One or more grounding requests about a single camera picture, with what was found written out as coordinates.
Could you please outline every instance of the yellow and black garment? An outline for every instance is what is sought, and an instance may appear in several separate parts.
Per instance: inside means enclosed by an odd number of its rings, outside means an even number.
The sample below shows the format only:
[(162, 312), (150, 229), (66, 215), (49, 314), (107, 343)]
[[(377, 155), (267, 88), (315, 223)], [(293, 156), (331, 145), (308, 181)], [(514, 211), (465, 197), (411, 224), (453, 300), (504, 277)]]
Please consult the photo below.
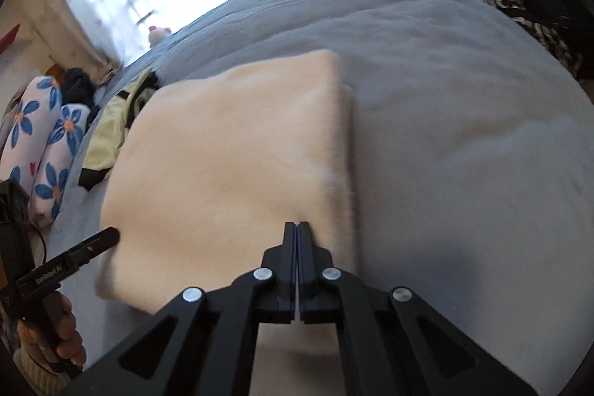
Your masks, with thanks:
[(82, 162), (81, 187), (90, 190), (114, 167), (134, 119), (158, 88), (157, 75), (147, 68), (105, 105)]

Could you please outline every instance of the hand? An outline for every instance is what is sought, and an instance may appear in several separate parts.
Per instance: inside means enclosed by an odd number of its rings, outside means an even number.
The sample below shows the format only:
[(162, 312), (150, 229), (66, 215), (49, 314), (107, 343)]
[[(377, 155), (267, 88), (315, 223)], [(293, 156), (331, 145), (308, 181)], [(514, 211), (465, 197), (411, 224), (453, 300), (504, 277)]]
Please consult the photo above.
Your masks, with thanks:
[[(73, 364), (82, 366), (87, 360), (87, 351), (82, 346), (82, 337), (76, 330), (76, 317), (72, 314), (72, 303), (65, 295), (61, 295), (60, 300), (63, 315), (55, 328), (63, 341), (58, 346), (56, 352), (61, 358), (70, 359)], [(23, 349), (31, 359), (51, 372), (47, 360), (37, 345), (39, 331), (31, 324), (25, 321), (19, 321), (17, 333), (19, 334)]]

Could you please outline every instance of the bed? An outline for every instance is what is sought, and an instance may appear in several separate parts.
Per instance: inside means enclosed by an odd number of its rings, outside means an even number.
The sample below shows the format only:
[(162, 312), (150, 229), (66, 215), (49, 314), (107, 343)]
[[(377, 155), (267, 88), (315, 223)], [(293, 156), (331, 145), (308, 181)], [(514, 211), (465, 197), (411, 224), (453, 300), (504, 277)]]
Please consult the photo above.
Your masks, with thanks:
[[(594, 108), (502, 13), (480, 0), (230, 0), (118, 73), (102, 105), (147, 66), (166, 85), (320, 48), (355, 93), (360, 276), (409, 286), (539, 394), (558, 394), (594, 341)], [(108, 181), (76, 185), (96, 123), (49, 257), (100, 228)], [(95, 295), (98, 263), (63, 284), (88, 364), (148, 317)], [(303, 364), (315, 373), (316, 361)], [(336, 378), (313, 373), (330, 394)]]

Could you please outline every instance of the floral pillow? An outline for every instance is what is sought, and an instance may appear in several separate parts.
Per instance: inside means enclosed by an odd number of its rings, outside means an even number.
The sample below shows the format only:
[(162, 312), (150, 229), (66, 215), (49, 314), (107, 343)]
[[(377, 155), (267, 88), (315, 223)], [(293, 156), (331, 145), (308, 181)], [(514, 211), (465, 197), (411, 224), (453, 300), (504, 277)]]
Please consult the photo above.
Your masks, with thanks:
[(49, 135), (40, 170), (33, 184), (29, 208), (30, 219), (40, 227), (56, 220), (68, 173), (84, 136), (89, 112), (84, 104), (62, 106), (60, 118)]
[(31, 193), (49, 133), (60, 114), (62, 95), (51, 76), (33, 78), (17, 107), (13, 127), (0, 158), (0, 180), (16, 179)]

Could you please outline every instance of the round metal rivet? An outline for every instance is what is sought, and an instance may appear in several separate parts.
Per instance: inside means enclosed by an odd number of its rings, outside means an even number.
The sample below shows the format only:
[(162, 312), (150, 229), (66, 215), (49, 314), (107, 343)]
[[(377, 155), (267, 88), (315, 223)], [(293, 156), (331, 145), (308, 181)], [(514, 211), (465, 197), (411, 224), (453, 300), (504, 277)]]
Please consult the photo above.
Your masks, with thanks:
[(412, 292), (406, 287), (397, 287), (392, 291), (392, 297), (398, 302), (408, 302), (412, 299)]
[(326, 267), (322, 271), (322, 277), (324, 277), (326, 280), (338, 280), (340, 279), (341, 275), (342, 272), (336, 267)]
[(272, 271), (268, 267), (260, 267), (254, 270), (254, 279), (268, 280), (270, 277), (272, 277)]
[(202, 291), (198, 287), (188, 287), (183, 291), (183, 300), (188, 302), (196, 302), (202, 297)]

